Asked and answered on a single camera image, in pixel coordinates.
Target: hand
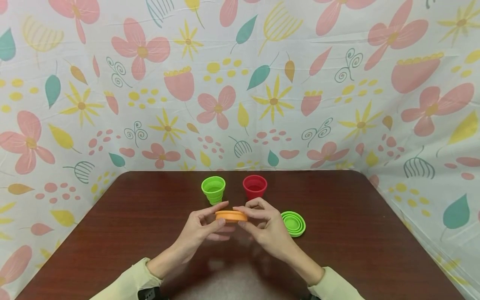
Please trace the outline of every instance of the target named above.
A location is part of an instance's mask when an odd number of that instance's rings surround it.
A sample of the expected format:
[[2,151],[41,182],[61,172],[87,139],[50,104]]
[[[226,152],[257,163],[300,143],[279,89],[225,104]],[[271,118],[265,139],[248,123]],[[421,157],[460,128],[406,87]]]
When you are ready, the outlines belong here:
[[225,227],[225,219],[211,223],[215,212],[225,208],[228,201],[212,207],[191,212],[177,240],[159,256],[147,263],[148,270],[156,277],[163,279],[168,272],[182,263],[188,262],[202,242],[207,240],[229,240],[230,236],[217,232],[232,232],[234,227]]

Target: wooden table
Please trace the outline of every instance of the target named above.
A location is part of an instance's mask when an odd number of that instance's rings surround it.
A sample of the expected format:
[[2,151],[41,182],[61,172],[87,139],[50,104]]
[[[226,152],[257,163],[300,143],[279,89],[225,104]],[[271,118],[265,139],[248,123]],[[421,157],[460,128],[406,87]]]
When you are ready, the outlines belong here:
[[[365,299],[463,299],[368,180],[353,171],[125,173],[17,299],[89,299],[141,258],[171,245],[188,214],[207,207],[200,184],[214,174],[227,182],[231,205],[245,202],[245,176],[264,176],[265,199],[305,219],[307,229],[296,243]],[[228,242],[205,242],[163,287],[173,300],[308,295],[302,280],[241,228]]]

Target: teal leaf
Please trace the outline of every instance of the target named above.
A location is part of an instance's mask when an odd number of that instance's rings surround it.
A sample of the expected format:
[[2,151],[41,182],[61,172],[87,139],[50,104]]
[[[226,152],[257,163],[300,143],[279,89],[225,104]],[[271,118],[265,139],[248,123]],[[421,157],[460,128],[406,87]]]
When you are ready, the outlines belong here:
[[125,159],[121,157],[120,155],[109,153],[110,159],[112,160],[112,163],[117,166],[117,167],[124,167],[125,166]]
[[467,194],[460,197],[444,212],[444,225],[448,229],[457,229],[468,223],[470,219],[470,209],[468,208]]
[[252,35],[253,28],[255,27],[255,21],[257,20],[257,16],[251,18],[247,23],[245,23],[237,33],[237,44],[243,44]]
[[269,74],[270,74],[269,65],[263,65],[258,67],[255,71],[253,71],[247,90],[254,88],[257,85],[263,83],[267,79]]
[[278,156],[276,156],[275,153],[273,153],[272,150],[270,150],[270,152],[268,153],[268,164],[271,165],[272,167],[276,167],[278,166],[278,163],[279,163]]
[[12,36],[12,29],[9,28],[0,36],[0,60],[9,61],[15,57],[15,41]]
[[60,96],[60,79],[55,75],[50,75],[45,82],[45,93],[47,94],[48,108],[52,108],[53,104]]

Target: red collapsible cup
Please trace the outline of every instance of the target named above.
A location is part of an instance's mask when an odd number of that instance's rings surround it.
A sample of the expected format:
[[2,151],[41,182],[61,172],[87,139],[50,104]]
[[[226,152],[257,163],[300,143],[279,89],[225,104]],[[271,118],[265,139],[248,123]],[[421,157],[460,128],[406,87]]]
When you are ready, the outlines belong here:
[[259,175],[250,175],[243,180],[243,188],[248,200],[262,197],[267,189],[267,180]]

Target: orange collapsible cup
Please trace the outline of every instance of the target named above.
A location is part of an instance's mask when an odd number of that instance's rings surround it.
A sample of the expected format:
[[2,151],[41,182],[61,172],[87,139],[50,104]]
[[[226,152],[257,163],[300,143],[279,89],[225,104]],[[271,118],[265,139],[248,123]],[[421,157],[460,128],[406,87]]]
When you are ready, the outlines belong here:
[[215,213],[215,220],[224,218],[227,223],[236,223],[238,221],[247,221],[247,216],[234,210],[220,210]]

